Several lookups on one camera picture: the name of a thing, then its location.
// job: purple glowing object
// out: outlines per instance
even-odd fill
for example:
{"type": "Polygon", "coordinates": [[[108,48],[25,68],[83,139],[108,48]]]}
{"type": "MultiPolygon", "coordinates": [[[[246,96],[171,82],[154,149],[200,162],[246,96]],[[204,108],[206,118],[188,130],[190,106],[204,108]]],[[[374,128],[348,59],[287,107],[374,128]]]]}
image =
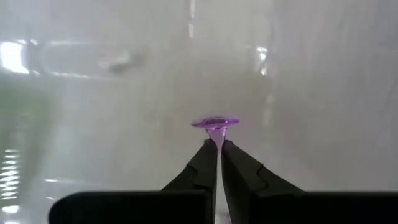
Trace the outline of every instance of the purple glowing object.
{"type": "Polygon", "coordinates": [[[199,121],[194,121],[192,126],[198,128],[205,128],[206,132],[209,134],[210,139],[212,139],[218,150],[221,150],[225,140],[226,130],[229,126],[233,124],[238,124],[238,119],[225,118],[221,116],[210,117],[202,119],[199,121]]]}

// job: purple disc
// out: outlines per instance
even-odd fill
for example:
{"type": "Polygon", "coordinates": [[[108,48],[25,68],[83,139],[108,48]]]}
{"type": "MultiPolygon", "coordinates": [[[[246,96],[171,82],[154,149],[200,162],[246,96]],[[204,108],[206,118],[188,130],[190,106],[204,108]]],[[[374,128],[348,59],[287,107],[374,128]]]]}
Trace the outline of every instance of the purple disc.
{"type": "Polygon", "coordinates": [[[225,118],[222,116],[215,116],[210,118],[205,118],[199,121],[192,122],[192,126],[198,128],[222,128],[228,127],[232,124],[238,124],[239,119],[225,118]]]}

